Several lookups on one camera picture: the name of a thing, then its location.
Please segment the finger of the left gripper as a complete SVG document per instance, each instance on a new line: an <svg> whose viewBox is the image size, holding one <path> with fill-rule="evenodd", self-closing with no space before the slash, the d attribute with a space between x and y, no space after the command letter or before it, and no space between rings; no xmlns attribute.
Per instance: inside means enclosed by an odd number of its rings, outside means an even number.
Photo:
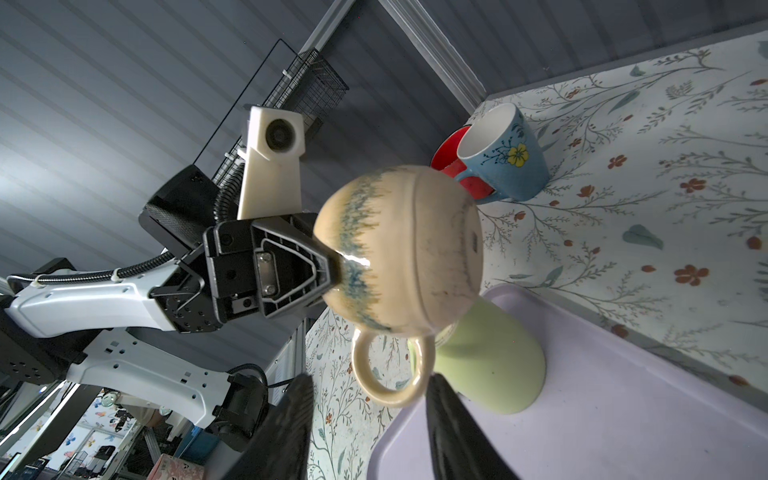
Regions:
<svg viewBox="0 0 768 480"><path fill-rule="evenodd" d="M315 215L251 223L259 309L267 318L311 307L340 281L340 257L313 234Z"/></svg>

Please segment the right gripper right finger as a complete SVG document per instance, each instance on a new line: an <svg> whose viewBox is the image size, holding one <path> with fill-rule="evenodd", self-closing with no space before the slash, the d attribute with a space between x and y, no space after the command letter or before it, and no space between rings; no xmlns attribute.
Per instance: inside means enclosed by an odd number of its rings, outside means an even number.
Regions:
<svg viewBox="0 0 768 480"><path fill-rule="evenodd" d="M426 417L436 479L519 479L441 374L430 377Z"/></svg>

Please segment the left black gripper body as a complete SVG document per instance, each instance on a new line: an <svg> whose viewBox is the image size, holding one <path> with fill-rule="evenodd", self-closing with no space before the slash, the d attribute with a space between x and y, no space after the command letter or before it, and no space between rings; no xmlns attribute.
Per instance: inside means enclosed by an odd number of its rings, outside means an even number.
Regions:
<svg viewBox="0 0 768 480"><path fill-rule="evenodd" d="M265 317L259 309L252 221L211 224L197 231L193 245L174 242L170 276L149 290L149 298L177 331L208 333L252 314Z"/></svg>

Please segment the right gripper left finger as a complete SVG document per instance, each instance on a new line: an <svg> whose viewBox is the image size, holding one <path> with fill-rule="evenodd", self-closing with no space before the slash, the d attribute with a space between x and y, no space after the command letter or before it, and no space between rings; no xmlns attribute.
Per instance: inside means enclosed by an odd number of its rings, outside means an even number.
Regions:
<svg viewBox="0 0 768 480"><path fill-rule="evenodd" d="M267 415L225 480L307 478L313 422L312 377L300 374Z"/></svg>

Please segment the beige ceramic teapot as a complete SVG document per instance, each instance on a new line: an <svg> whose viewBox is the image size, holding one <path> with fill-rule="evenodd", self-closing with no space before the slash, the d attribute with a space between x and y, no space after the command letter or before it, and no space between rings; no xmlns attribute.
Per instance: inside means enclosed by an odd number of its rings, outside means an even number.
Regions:
<svg viewBox="0 0 768 480"><path fill-rule="evenodd" d="M351 365L375 402L403 408L426 392L437 335L479 296L483 245L478 209L456 181L426 166L365 174L320 209L314 238L338 273L322 298L354 326ZM415 371L399 390L373 374L369 351L381 335L409 339Z"/></svg>

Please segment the red mug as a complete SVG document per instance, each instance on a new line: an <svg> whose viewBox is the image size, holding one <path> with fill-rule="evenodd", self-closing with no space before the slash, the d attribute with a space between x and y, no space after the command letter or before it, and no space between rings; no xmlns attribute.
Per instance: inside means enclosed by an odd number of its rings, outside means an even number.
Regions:
<svg viewBox="0 0 768 480"><path fill-rule="evenodd" d="M496 200L496 190L473 173L458 156L458 147L470 125L454 131L434 153L430 167L458 182L478 204Z"/></svg>

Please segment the blue floral mug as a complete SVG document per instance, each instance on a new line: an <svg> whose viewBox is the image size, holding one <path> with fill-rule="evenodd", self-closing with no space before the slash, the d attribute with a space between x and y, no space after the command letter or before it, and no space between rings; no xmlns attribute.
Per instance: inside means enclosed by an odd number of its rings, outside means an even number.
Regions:
<svg viewBox="0 0 768 480"><path fill-rule="evenodd" d="M497 105L475 121L459 144L458 156L496 190L495 201L529 200L549 181L536 136L511 103Z"/></svg>

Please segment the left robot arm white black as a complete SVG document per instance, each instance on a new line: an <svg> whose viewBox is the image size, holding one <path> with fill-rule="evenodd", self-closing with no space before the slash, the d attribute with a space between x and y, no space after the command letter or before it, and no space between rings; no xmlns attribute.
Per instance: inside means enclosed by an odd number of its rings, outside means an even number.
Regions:
<svg viewBox="0 0 768 480"><path fill-rule="evenodd" d="M314 216L240 220L234 198L243 183L241 168L216 184L196 166L169 180L139 217L165 248L148 261L77 272L57 258L11 276L1 298L2 372L129 394L245 449L269 407L260 369L205 369L134 335L209 333L252 314L275 318L316 303L336 283L331 251L312 236Z"/></svg>

